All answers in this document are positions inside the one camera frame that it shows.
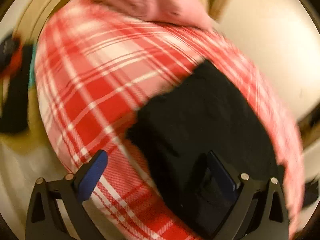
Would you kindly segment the black pants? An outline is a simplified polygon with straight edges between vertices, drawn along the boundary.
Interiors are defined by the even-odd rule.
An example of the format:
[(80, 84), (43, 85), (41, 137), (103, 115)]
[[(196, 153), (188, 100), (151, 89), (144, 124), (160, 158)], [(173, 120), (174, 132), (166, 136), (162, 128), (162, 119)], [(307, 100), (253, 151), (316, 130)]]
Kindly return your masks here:
[(217, 161), (260, 181), (284, 174), (260, 119), (209, 60), (151, 98), (126, 136), (146, 158), (166, 206), (204, 239), (216, 235), (241, 191), (228, 190)]

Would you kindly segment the pink folded quilt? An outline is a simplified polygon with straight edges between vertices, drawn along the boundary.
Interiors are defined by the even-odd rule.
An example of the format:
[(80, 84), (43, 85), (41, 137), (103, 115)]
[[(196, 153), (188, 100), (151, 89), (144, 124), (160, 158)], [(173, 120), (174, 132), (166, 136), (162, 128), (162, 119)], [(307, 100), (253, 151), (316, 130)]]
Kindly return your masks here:
[(96, 0), (116, 11), (149, 22), (165, 22), (202, 30), (212, 19), (200, 0)]

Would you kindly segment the cream wooden headboard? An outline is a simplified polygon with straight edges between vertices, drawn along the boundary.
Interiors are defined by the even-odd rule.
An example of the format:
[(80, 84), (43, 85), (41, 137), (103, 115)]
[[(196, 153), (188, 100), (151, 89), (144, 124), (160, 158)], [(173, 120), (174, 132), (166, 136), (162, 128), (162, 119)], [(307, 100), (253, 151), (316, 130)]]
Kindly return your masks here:
[(18, 19), (14, 34), (22, 42), (37, 41), (45, 23), (70, 0), (31, 0)]

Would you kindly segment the red plaid bed sheet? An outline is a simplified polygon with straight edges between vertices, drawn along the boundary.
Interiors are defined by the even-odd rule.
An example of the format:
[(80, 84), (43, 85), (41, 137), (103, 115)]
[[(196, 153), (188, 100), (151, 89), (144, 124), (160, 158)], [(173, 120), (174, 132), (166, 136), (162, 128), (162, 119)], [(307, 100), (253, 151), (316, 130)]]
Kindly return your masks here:
[(126, 238), (195, 239), (164, 205), (145, 158), (121, 139), (135, 110), (205, 57), (239, 88), (271, 138), (285, 168), (293, 237), (304, 195), (296, 121), (254, 64), (215, 31), (144, 22), (93, 0), (71, 0), (49, 19), (37, 45), (37, 96), (50, 143), (71, 172), (97, 150), (108, 153), (93, 202)]

